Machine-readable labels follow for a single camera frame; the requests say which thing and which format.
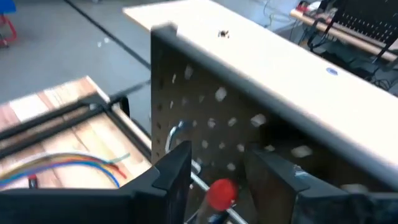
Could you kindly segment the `black metal pegboard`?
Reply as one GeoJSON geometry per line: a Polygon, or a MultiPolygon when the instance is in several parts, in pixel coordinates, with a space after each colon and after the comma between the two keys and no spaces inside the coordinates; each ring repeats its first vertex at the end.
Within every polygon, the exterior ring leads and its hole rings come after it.
{"type": "Polygon", "coordinates": [[[239,189],[236,209],[250,224],[262,224],[244,166],[245,152],[254,146],[347,192],[398,193],[398,173],[346,152],[336,134],[275,96],[262,96],[177,29],[164,24],[150,31],[153,162],[164,157],[169,131],[183,121],[188,127],[174,136],[171,148],[190,141],[205,182],[233,179],[239,189]]]}

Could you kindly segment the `light wooden desk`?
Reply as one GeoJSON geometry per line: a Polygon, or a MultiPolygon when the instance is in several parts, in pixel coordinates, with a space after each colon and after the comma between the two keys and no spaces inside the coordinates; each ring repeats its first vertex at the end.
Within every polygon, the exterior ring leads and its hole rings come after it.
{"type": "Polygon", "coordinates": [[[346,152],[398,173],[398,98],[210,0],[123,11],[146,29],[173,22],[178,35],[232,67],[262,96],[275,96],[336,134],[346,152]],[[229,38],[218,37],[220,30],[229,38]]]}

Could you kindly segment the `black aluminium table frame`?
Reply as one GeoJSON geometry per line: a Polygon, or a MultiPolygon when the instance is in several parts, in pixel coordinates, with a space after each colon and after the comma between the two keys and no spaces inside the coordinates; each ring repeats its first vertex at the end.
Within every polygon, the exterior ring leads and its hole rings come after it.
{"type": "Polygon", "coordinates": [[[106,114],[108,118],[119,128],[119,130],[130,140],[133,144],[135,144],[138,150],[143,154],[146,159],[151,158],[150,147],[144,144],[144,141],[139,138],[139,136],[128,127],[127,122],[123,121],[122,118],[116,114],[116,112],[112,109],[112,106],[116,103],[121,103],[122,105],[127,105],[127,98],[122,95],[115,95],[111,97],[110,102],[105,102],[105,100],[97,93],[88,95],[84,98],[77,100],[74,103],[63,106],[59,109],[50,111],[48,113],[42,114],[35,118],[32,118],[24,123],[18,124],[17,126],[13,126],[11,128],[5,129],[0,132],[0,141],[9,139],[15,135],[23,133],[29,129],[36,128],[44,123],[47,123],[53,119],[61,118],[68,113],[74,112],[80,108],[88,107],[93,105],[93,109],[89,109],[88,111],[80,114],[72,119],[69,119],[63,123],[57,124],[51,128],[45,129],[44,131],[34,134],[28,138],[25,138],[21,142],[17,142],[13,145],[7,146],[3,149],[0,149],[0,159],[3,159],[7,156],[11,156],[17,152],[23,151],[25,148],[30,147],[34,144],[37,144],[47,138],[51,138],[52,136],[66,130],[72,128],[88,119],[91,119],[94,116],[99,114],[106,114]]]}

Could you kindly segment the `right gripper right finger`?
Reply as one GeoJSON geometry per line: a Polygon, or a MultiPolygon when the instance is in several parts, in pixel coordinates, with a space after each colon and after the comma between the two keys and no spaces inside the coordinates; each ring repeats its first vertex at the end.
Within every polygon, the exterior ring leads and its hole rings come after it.
{"type": "Polygon", "coordinates": [[[244,166],[262,224],[398,224],[398,193],[347,192],[256,146],[244,166]]]}

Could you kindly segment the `blue red stool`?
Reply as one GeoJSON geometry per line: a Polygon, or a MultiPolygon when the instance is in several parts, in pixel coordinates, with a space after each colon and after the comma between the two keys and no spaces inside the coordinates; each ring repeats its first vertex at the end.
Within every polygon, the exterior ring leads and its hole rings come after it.
{"type": "Polygon", "coordinates": [[[13,42],[17,38],[17,32],[6,16],[6,14],[12,14],[16,12],[16,5],[14,0],[0,0],[0,27],[7,25],[11,31],[10,37],[5,37],[0,33],[0,46],[1,47],[8,47],[10,42],[13,42]]]}

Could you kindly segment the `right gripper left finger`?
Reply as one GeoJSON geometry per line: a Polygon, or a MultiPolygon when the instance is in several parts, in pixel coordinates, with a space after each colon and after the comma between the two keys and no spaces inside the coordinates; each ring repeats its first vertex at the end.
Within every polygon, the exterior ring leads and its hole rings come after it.
{"type": "Polygon", "coordinates": [[[0,192],[0,224],[183,224],[192,144],[181,142],[119,189],[0,192]]]}

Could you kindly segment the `black background pegboard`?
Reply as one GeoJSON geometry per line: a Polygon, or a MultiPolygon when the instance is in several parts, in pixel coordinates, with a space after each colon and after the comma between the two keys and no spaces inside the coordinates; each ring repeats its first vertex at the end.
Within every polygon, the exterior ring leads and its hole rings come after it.
{"type": "Polygon", "coordinates": [[[333,27],[380,47],[398,39],[398,0],[334,0],[333,27]]]}

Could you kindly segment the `wooden workbench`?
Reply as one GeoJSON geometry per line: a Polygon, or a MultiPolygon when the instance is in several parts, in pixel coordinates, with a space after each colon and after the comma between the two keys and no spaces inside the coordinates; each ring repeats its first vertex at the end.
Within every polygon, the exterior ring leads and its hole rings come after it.
{"type": "MultiPolygon", "coordinates": [[[[312,26],[315,22],[314,19],[312,19],[311,17],[305,16],[302,12],[300,12],[296,9],[291,10],[290,15],[308,26],[312,26]]],[[[328,34],[330,34],[333,37],[336,37],[339,40],[342,40],[343,42],[347,42],[347,43],[354,45],[362,50],[365,50],[373,55],[378,55],[382,51],[382,49],[380,47],[372,45],[360,38],[357,38],[353,35],[344,33],[341,30],[338,30],[335,28],[330,28],[328,31],[328,34]]],[[[391,52],[384,52],[381,55],[381,58],[388,60],[390,62],[393,62],[395,59],[398,58],[398,55],[391,53],[391,52]]]]}

